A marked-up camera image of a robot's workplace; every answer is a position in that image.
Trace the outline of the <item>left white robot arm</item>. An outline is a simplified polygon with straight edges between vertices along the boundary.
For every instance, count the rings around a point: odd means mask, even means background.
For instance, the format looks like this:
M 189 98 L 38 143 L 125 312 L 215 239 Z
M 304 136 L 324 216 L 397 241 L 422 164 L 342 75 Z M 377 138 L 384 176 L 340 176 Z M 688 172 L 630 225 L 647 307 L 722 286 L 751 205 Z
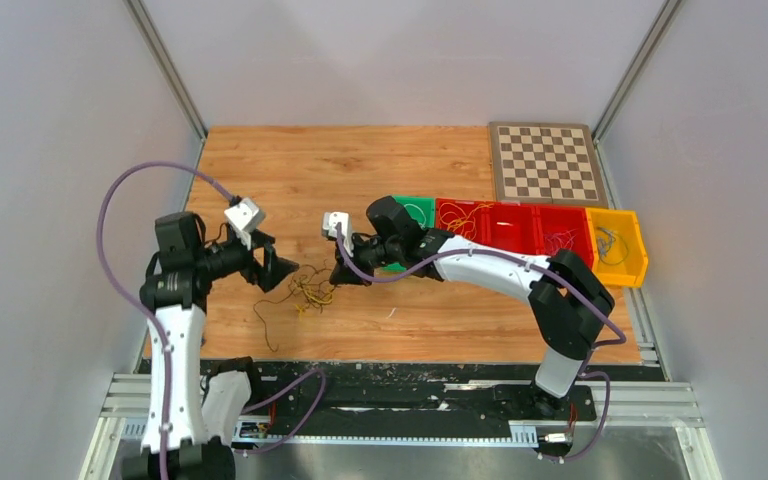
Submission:
M 227 236 L 211 244 L 193 212 L 155 222 L 158 250 L 139 291 L 152 341 L 150 406 L 141 452 L 122 463 L 124 479 L 233 478 L 237 419 L 264 405 L 266 388 L 252 378 L 249 357 L 202 379 L 207 297 L 215 281 L 233 274 L 269 292 L 299 266 L 279 257 L 273 237 L 259 230 L 263 213 L 237 205 L 224 215 Z

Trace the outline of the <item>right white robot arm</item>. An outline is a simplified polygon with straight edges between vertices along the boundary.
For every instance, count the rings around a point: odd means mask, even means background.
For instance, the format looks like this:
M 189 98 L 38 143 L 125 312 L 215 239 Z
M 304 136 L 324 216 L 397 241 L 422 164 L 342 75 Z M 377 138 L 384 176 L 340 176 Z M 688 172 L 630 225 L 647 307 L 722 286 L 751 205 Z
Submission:
M 392 283 L 379 276 L 389 265 L 414 276 L 488 289 L 531 308 L 547 350 L 535 375 L 531 403 L 544 417 L 556 417 L 571 403 L 570 389 L 597 347 L 600 332 L 612 325 L 615 299 L 586 262 L 561 249 L 529 255 L 476 243 L 450 231 L 421 226 L 392 196 L 366 211 L 374 232 L 354 231 L 345 212 L 326 212 L 322 234 L 336 246 L 334 286 Z

